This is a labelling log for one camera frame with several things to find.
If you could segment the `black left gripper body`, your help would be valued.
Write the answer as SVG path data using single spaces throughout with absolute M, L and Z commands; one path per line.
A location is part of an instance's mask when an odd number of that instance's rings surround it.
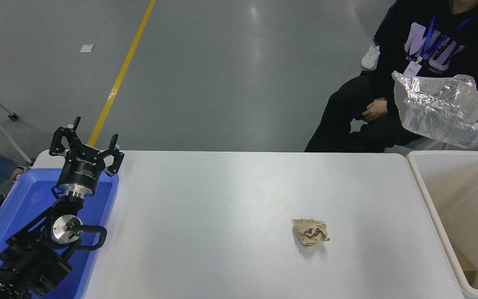
M 86 145 L 70 148 L 65 153 L 65 162 L 56 187 L 66 191 L 70 189 L 70 185 L 79 185 L 87 189 L 87 192 L 95 192 L 104 168 L 104 157 L 98 149 Z

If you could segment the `person's right hand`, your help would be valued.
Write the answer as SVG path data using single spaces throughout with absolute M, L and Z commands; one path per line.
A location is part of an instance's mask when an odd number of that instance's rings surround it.
M 388 101 L 385 97 L 380 97 L 368 104 L 366 110 L 362 113 L 362 119 L 367 123 L 373 123 L 385 117 L 387 114 Z

